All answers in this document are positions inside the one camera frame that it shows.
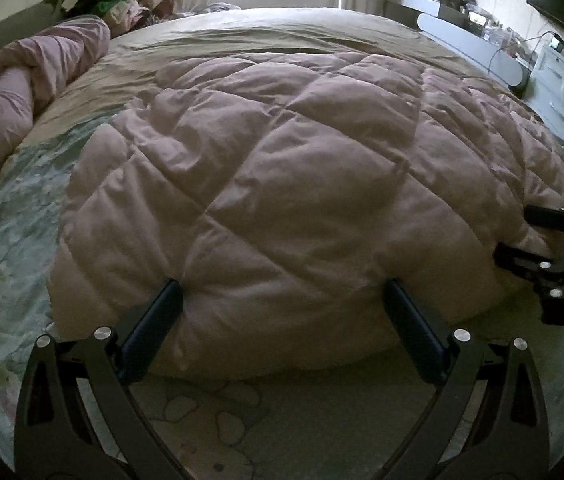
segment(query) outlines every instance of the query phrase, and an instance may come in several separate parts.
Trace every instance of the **white drawer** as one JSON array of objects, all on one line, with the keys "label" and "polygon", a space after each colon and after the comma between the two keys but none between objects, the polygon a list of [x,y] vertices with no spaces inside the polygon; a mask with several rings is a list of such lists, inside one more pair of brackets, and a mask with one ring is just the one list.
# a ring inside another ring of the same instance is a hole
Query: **white drawer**
[{"label": "white drawer", "polygon": [[533,68],[533,76],[564,98],[564,60],[558,53],[543,48]]},{"label": "white drawer", "polygon": [[564,102],[537,81],[529,85],[524,102],[542,118],[552,133],[564,140]]}]

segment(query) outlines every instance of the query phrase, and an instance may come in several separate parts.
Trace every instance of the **mattress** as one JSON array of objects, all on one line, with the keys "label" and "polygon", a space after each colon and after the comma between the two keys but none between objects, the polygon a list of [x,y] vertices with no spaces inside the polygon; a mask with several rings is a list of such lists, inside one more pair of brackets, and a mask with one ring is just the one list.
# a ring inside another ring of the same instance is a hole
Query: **mattress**
[{"label": "mattress", "polygon": [[[34,340],[52,333],[46,290],[57,221],[85,142],[177,58],[243,52],[391,54],[481,75],[390,20],[335,9],[253,9],[164,23],[113,40],[109,54],[40,117],[0,173],[0,456],[13,465],[20,380]],[[564,453],[564,328],[539,322],[527,287],[462,325],[495,342],[523,336],[546,397],[552,462]],[[190,383],[149,376],[132,388],[171,451],[201,479],[372,476],[408,434],[432,394],[402,348],[321,371],[248,381]],[[95,430],[118,455],[83,385]],[[464,429],[470,421],[463,422]],[[457,452],[462,432],[448,453]]]}]

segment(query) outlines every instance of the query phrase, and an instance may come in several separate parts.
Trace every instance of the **cable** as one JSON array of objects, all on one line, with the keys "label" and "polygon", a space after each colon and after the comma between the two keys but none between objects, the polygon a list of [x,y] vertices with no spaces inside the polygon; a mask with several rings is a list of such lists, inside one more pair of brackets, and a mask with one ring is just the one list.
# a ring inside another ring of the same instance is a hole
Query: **cable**
[{"label": "cable", "polygon": [[[536,36],[535,38],[528,38],[527,40],[524,40],[521,43],[527,43],[528,41],[537,40],[536,47],[532,51],[532,54],[533,54],[533,52],[535,52],[537,50],[537,48],[540,46],[540,42],[542,41],[542,38],[545,37],[547,34],[553,34],[556,38],[559,38],[559,36],[556,32],[553,32],[552,30],[547,30],[546,32],[544,32],[540,36]],[[503,47],[497,49],[493,53],[493,56],[491,56],[491,60],[489,61],[489,66],[487,67],[487,74],[486,74],[487,77],[491,75],[491,64],[493,63],[495,56],[497,56],[498,52],[500,52],[502,50],[507,50],[507,48],[509,48],[509,47],[510,47],[510,45],[503,46]],[[522,97],[521,97],[520,100],[524,99],[524,94],[526,93],[526,87],[528,86],[528,80],[529,80],[530,77],[531,77],[531,71],[529,70],[528,74],[526,75],[526,82],[524,83],[524,90],[522,92]]]}]

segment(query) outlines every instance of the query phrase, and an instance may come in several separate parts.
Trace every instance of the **pink comforter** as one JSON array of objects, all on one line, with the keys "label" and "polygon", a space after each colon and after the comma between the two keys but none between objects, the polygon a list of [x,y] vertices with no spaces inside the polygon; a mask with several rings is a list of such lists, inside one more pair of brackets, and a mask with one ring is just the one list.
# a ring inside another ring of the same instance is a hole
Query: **pink comforter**
[{"label": "pink comforter", "polygon": [[154,371],[327,367],[396,341],[387,278],[457,323],[505,297],[498,242],[564,249],[523,219],[564,205],[564,152],[485,78],[244,54],[174,61],[156,83],[98,128],[68,186],[49,282],[63,336],[116,324],[170,276],[185,309]]},{"label": "pink comforter", "polygon": [[108,51],[99,18],[78,18],[0,50],[0,167],[33,127],[33,118]]}]

